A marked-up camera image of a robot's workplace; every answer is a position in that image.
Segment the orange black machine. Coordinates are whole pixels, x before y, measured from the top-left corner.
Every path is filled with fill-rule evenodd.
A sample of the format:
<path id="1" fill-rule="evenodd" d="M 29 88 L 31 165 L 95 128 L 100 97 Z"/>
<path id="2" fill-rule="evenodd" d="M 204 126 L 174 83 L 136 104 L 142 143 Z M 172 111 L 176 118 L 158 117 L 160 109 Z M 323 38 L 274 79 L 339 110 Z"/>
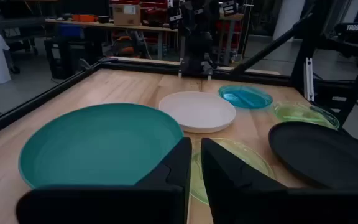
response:
<path id="1" fill-rule="evenodd" d="M 111 46 L 111 53 L 117 57 L 140 58 L 137 40 L 129 35 L 118 37 Z"/>

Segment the black metal table frame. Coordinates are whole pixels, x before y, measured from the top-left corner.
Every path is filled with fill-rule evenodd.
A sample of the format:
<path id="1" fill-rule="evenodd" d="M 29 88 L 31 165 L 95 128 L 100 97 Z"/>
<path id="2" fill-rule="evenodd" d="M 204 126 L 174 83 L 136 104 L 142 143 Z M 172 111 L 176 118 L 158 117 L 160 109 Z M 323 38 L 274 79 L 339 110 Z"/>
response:
<path id="1" fill-rule="evenodd" d="M 311 34 L 312 28 L 319 29 L 314 14 L 300 19 L 293 27 L 274 40 L 266 48 L 255 54 L 236 67 L 218 67 L 208 79 L 236 81 L 244 83 L 259 83 L 263 85 L 291 86 L 300 93 L 304 92 L 304 63 L 305 58 L 312 58 L 315 49 L 335 50 L 347 56 L 358 57 L 358 44 L 341 41 L 336 37 L 324 34 L 316 36 Z M 304 31 L 307 36 L 301 44 L 293 71 L 290 76 L 276 75 L 270 71 L 253 72 L 250 68 L 268 54 L 279 48 L 285 41 L 293 37 L 296 32 Z M 53 88 L 35 96 L 25 103 L 0 114 L 0 130 L 9 126 L 21 117 L 69 89 L 80 80 L 86 78 L 91 72 L 108 68 L 113 70 L 130 70 L 135 72 L 151 72 L 166 75 L 178 75 L 180 62 L 157 61 L 139 58 L 105 57 L 94 63 L 90 68 L 84 69 Z M 314 102 L 327 107 L 337 108 L 337 119 L 343 123 L 358 97 L 358 76 L 352 82 L 334 80 L 314 80 Z"/>

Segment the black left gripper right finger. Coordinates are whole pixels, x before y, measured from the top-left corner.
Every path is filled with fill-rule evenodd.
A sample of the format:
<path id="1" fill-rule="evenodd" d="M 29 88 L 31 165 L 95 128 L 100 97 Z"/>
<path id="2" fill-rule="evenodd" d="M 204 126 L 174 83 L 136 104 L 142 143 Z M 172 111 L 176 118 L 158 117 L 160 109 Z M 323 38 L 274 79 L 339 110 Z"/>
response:
<path id="1" fill-rule="evenodd" d="M 286 187 L 210 138 L 201 166 L 214 224 L 358 224 L 358 190 Z"/>

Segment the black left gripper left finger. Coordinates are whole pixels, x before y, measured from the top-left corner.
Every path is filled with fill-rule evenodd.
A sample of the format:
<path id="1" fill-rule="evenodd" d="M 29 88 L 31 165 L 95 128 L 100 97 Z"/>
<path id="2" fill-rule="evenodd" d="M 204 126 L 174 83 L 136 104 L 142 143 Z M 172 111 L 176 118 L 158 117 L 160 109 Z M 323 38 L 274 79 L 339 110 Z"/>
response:
<path id="1" fill-rule="evenodd" d="M 186 224 L 192 143 L 183 137 L 134 185 L 52 185 L 16 204 L 19 224 Z"/>

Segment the black equipment boxes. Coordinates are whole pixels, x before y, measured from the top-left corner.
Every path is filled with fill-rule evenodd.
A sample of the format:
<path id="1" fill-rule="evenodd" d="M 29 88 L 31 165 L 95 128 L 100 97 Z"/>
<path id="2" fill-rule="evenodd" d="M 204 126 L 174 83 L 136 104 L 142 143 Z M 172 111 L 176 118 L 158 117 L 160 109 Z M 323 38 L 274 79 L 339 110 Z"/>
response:
<path id="1" fill-rule="evenodd" d="M 44 40 L 44 46 L 53 79 L 67 79 L 103 56 L 101 42 L 96 40 L 53 37 Z"/>

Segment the wooden workbench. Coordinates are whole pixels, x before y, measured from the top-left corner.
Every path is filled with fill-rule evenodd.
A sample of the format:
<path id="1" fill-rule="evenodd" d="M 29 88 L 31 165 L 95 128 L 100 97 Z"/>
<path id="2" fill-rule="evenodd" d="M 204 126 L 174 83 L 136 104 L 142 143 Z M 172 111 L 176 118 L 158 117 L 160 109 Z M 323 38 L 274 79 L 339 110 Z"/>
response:
<path id="1" fill-rule="evenodd" d="M 149 26 L 117 26 L 113 23 L 99 23 L 99 22 L 77 22 L 77 21 L 64 21 L 57 19 L 45 19 L 47 23 L 55 24 L 73 24 L 84 27 L 100 27 L 106 29 L 126 29 L 126 30 L 137 30 L 142 32 L 156 32 L 158 34 L 158 60 L 162 60 L 163 56 L 163 33 L 164 32 L 178 32 L 177 29 L 171 30 L 166 27 L 149 27 Z"/>

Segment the blue storage bin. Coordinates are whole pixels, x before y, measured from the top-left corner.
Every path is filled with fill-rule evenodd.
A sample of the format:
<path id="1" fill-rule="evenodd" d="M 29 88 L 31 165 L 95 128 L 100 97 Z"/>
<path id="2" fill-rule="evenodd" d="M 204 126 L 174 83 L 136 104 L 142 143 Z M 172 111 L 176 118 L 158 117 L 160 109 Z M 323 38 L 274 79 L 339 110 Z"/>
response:
<path id="1" fill-rule="evenodd" d="M 83 28 L 81 26 L 73 24 L 59 24 L 58 34 L 62 37 L 70 37 L 77 39 L 84 38 Z"/>

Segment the black plastic plate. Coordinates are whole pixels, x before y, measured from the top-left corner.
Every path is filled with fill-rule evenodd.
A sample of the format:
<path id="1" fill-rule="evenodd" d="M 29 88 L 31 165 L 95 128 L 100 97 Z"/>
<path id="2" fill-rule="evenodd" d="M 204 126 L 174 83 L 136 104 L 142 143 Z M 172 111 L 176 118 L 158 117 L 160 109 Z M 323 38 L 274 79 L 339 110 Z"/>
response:
<path id="1" fill-rule="evenodd" d="M 318 124 L 284 122 L 268 133 L 273 154 L 314 187 L 358 189 L 358 139 Z"/>

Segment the white plastic plate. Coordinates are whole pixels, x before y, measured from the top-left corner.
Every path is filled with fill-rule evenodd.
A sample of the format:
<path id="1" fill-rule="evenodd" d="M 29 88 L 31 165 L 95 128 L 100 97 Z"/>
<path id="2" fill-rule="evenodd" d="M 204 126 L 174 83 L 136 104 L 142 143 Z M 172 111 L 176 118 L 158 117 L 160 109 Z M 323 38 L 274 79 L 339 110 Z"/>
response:
<path id="1" fill-rule="evenodd" d="M 167 95 L 160 100 L 158 108 L 190 133 L 215 133 L 227 128 L 236 118 L 236 109 L 230 102 L 198 91 Z"/>

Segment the brown cardboard box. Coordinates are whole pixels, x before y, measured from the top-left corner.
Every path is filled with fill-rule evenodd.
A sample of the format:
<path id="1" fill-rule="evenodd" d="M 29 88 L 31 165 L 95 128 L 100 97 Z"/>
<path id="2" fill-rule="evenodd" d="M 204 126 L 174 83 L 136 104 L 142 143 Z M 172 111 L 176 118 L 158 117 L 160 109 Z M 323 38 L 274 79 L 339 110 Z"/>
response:
<path id="1" fill-rule="evenodd" d="M 113 4 L 112 16 L 117 26 L 139 26 L 141 13 L 139 5 Z"/>

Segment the clear blue plastic plate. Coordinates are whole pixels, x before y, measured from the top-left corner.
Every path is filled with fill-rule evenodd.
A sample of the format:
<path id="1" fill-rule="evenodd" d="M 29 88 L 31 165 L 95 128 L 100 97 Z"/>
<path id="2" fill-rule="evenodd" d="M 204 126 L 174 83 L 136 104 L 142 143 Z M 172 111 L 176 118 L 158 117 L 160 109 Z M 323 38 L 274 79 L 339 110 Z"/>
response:
<path id="1" fill-rule="evenodd" d="M 271 95 L 252 86 L 226 85 L 218 93 L 221 98 L 240 108 L 260 109 L 273 103 Z"/>

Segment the large teal plastic plate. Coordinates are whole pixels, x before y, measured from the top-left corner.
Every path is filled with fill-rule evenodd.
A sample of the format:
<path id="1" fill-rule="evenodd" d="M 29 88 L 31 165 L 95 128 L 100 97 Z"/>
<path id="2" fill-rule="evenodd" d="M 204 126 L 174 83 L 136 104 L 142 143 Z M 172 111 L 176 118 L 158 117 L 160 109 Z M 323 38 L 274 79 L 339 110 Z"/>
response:
<path id="1" fill-rule="evenodd" d="M 158 109 L 134 103 L 88 106 L 36 131 L 18 160 L 31 188 L 48 185 L 134 185 L 184 136 Z"/>

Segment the clear green plastic plate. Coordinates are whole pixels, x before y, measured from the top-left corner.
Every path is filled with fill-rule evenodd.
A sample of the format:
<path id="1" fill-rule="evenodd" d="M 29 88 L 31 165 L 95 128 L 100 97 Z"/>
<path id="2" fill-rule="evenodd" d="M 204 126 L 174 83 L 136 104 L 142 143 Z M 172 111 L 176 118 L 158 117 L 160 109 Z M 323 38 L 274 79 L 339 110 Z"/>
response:
<path id="1" fill-rule="evenodd" d="M 281 122 L 306 122 L 318 124 L 331 129 L 339 129 L 339 120 L 330 112 L 314 106 L 302 103 L 276 102 L 273 106 L 273 113 Z"/>
<path id="2" fill-rule="evenodd" d="M 266 176 L 275 179 L 273 169 L 268 162 L 257 152 L 246 145 L 224 138 L 211 138 L 220 146 L 237 156 L 239 159 L 255 168 Z M 191 182 L 190 194 L 204 204 L 208 203 L 208 196 L 203 182 L 201 165 L 201 140 L 192 141 L 193 154 L 191 158 Z"/>

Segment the black Trossen labelled beam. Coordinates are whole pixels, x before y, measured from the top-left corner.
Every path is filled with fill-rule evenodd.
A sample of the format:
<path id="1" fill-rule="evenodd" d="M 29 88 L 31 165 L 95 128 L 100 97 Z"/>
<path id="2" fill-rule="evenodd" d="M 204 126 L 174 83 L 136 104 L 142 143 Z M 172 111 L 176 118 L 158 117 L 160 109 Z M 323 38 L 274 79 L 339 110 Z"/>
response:
<path id="1" fill-rule="evenodd" d="M 338 23 L 334 27 L 336 35 L 341 40 L 346 40 L 348 38 L 358 37 L 358 22 L 355 23 Z"/>

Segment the silver aluminium bracket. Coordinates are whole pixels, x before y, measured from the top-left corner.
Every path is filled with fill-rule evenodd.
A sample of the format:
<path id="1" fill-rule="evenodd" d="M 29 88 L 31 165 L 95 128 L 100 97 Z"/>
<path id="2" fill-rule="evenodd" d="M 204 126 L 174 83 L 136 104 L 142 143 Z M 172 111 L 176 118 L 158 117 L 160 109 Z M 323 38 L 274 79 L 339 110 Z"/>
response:
<path id="1" fill-rule="evenodd" d="M 304 97 L 308 101 L 314 101 L 314 76 L 313 76 L 313 60 L 305 58 L 304 63 Z"/>

